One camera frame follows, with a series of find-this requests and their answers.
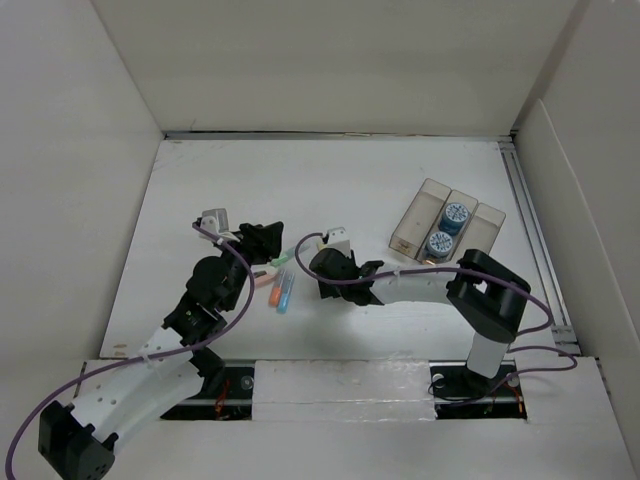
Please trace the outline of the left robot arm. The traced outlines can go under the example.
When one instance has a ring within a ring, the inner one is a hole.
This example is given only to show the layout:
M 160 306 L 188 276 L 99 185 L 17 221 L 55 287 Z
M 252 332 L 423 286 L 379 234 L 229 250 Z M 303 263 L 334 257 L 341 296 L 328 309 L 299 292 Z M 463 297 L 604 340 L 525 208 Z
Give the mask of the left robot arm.
M 227 325 L 244 290 L 253 292 L 254 265 L 282 250 L 282 222 L 243 223 L 218 234 L 197 220 L 195 229 L 219 249 L 199 260 L 185 292 L 136 358 L 114 365 L 93 390 L 68 404 L 52 400 L 39 418 L 38 451 L 62 479 L 102 479 L 123 446 L 177 403 L 222 387 L 224 361 L 208 344 Z

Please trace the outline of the blue patterned tape roll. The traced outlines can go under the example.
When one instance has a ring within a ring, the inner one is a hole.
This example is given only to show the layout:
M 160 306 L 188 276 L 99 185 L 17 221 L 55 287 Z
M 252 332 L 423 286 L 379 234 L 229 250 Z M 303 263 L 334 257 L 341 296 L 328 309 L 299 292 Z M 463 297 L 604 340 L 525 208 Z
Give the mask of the blue patterned tape roll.
M 450 257 L 454 247 L 454 238 L 444 232 L 435 231 L 426 240 L 425 257 L 435 260 L 446 260 Z

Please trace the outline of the clear three-compartment organizer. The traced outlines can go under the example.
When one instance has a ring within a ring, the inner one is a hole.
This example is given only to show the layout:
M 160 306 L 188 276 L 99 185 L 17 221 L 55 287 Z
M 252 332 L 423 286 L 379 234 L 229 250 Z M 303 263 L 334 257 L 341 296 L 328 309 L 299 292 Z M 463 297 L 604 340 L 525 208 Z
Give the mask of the clear three-compartment organizer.
M 392 233 L 389 247 L 420 264 L 455 262 L 466 250 L 488 254 L 506 214 L 427 178 Z

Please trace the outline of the green highlighter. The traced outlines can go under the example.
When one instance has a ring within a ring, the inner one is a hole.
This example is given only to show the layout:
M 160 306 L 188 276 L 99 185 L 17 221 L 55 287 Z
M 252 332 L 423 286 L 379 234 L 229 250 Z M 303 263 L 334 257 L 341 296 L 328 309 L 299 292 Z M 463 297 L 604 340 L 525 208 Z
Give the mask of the green highlighter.
M 282 253 L 279 257 L 277 257 L 274 260 L 272 260 L 270 262 L 270 265 L 273 266 L 273 267 L 279 267 L 279 266 L 287 263 L 288 261 L 290 261 L 294 257 L 295 257 L 295 252 L 293 250 L 287 250 L 284 253 Z

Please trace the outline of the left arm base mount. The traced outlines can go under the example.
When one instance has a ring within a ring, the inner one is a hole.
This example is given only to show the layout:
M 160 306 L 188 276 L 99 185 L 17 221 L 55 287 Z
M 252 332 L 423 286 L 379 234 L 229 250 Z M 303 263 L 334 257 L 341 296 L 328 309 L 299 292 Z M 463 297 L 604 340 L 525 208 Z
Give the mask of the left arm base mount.
M 255 360 L 226 360 L 201 390 L 161 416 L 166 421 L 248 421 L 252 419 Z

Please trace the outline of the orange highlighter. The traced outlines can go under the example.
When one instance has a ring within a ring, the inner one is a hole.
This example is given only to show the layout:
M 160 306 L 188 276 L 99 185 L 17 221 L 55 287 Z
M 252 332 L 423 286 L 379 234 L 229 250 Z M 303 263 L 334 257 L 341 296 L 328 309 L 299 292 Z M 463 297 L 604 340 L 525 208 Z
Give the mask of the orange highlighter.
M 277 307 L 279 305 L 285 278 L 286 278 L 286 270 L 285 269 L 279 270 L 274 279 L 271 292 L 269 295 L 269 299 L 268 299 L 268 305 L 270 307 Z

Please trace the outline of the aluminium rail right side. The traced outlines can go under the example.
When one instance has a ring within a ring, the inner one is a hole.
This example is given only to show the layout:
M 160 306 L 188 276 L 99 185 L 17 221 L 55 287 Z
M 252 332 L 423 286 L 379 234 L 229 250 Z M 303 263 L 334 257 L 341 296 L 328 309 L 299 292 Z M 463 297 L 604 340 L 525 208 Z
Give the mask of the aluminium rail right side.
M 564 351 L 574 355 L 581 355 L 579 342 L 571 324 L 559 281 L 546 247 L 533 200 L 520 166 L 516 147 L 510 138 L 499 141 L 498 145 L 515 203 L 524 225 L 529 248 L 533 255 L 539 284 L 544 299 L 554 316 L 555 324 L 550 328 L 554 342 L 557 347 Z

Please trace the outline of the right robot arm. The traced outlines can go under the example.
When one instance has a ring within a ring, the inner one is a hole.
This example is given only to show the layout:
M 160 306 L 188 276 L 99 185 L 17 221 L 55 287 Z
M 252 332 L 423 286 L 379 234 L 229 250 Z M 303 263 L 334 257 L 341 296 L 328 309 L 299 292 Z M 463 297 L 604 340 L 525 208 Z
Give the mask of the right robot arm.
M 458 261 L 463 272 L 423 273 L 381 260 L 359 266 L 353 254 L 325 248 L 309 264 L 322 298 L 342 298 L 358 306 L 401 302 L 450 305 L 474 330 L 462 381 L 483 394 L 499 379 L 499 368 L 519 332 L 531 287 L 521 277 L 477 249 Z

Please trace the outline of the pink eraser block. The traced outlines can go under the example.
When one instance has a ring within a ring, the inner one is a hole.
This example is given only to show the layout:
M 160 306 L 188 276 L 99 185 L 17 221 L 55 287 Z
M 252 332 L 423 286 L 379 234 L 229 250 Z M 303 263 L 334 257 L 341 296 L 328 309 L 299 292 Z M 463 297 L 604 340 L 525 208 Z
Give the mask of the pink eraser block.
M 272 266 L 265 266 L 263 268 L 253 271 L 253 278 L 256 288 L 272 283 L 279 273 L 279 269 Z

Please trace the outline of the blue highlighter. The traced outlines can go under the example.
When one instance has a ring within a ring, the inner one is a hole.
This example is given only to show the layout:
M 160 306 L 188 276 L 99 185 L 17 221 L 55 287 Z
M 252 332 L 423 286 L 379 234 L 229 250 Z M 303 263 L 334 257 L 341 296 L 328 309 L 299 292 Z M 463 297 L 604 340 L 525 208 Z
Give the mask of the blue highlighter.
M 285 314 L 288 310 L 294 281 L 295 273 L 291 270 L 287 270 L 282 283 L 280 299 L 276 307 L 276 311 L 280 314 Z

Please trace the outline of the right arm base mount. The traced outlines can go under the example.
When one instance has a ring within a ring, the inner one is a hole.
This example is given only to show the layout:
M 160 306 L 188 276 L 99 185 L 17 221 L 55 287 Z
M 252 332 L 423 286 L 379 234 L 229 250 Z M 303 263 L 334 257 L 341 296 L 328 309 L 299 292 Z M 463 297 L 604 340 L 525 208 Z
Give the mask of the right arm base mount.
M 516 371 L 513 363 L 503 363 L 491 379 L 463 363 L 432 363 L 429 370 L 437 420 L 527 419 L 519 378 L 500 384 Z

